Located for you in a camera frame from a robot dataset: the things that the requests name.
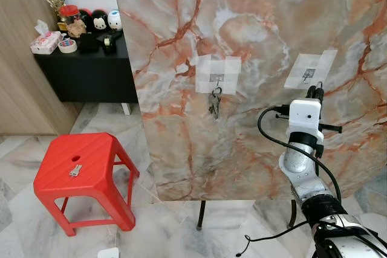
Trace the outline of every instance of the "red lid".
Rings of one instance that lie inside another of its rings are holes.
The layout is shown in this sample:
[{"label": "red lid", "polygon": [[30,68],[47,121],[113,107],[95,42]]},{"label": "red lid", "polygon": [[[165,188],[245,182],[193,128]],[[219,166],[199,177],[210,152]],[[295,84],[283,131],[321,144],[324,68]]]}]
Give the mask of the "red lid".
[{"label": "red lid", "polygon": [[66,5],[60,8],[60,13],[63,16],[72,16],[79,13],[78,7],[76,5]]}]

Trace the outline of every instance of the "cable connector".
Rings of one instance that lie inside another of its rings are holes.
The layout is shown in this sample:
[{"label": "cable connector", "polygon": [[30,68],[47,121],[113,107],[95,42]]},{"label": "cable connector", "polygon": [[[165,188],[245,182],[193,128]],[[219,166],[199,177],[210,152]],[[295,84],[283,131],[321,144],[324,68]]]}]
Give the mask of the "cable connector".
[{"label": "cable connector", "polygon": [[275,106],[274,111],[280,113],[283,116],[289,116],[290,105]]}]

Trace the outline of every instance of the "red plastic stool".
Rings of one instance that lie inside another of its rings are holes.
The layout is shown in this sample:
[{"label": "red plastic stool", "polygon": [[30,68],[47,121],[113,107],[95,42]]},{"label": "red plastic stool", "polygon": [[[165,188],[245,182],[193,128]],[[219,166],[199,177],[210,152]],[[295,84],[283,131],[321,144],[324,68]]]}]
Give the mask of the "red plastic stool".
[{"label": "red plastic stool", "polygon": [[[128,200],[124,201],[114,185],[113,166],[124,164],[131,171]],[[107,133],[62,135],[51,142],[34,180],[34,192],[67,236],[75,228],[117,224],[130,231],[135,225],[131,211],[132,187],[140,173],[119,141]],[[112,219],[70,223],[65,217],[67,200],[72,196],[90,196],[99,201]],[[55,204],[65,198],[62,208]]]}]

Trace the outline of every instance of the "stool hole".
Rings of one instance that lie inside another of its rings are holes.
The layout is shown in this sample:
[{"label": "stool hole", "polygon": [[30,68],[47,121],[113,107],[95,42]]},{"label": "stool hole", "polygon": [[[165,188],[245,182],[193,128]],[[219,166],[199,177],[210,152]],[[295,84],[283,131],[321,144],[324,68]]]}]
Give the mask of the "stool hole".
[{"label": "stool hole", "polygon": [[73,156],[71,160],[76,162],[77,160],[79,160],[79,158],[80,158],[80,156],[76,155],[76,156]]}]

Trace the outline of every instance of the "wooden cabinet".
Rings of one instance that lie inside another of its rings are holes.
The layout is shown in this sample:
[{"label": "wooden cabinet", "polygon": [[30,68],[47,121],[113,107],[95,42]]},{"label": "wooden cabinet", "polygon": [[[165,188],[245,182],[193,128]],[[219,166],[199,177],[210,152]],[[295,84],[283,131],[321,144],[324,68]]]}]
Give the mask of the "wooden cabinet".
[{"label": "wooden cabinet", "polygon": [[30,51],[37,19],[55,30],[46,0],[0,0],[0,134],[68,133],[80,111],[59,101]]}]

